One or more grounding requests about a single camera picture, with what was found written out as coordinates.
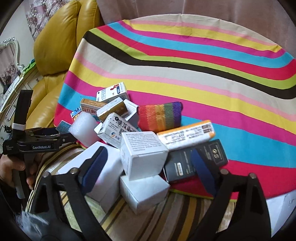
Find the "person's left hand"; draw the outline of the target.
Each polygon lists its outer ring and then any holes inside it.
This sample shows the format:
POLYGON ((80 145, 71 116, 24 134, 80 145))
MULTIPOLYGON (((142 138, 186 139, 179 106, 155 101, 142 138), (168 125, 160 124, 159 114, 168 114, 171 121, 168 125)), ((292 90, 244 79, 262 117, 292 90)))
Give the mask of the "person's left hand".
MULTIPOLYGON (((15 186, 13 182, 13 170, 23 171, 25 168, 24 161, 17 158, 10 158, 7 155, 1 156, 1 180, 9 186, 15 186)), ((27 184, 31 190, 34 187, 37 168, 38 166, 36 163, 33 163, 29 168, 30 174, 27 177, 27 184)))

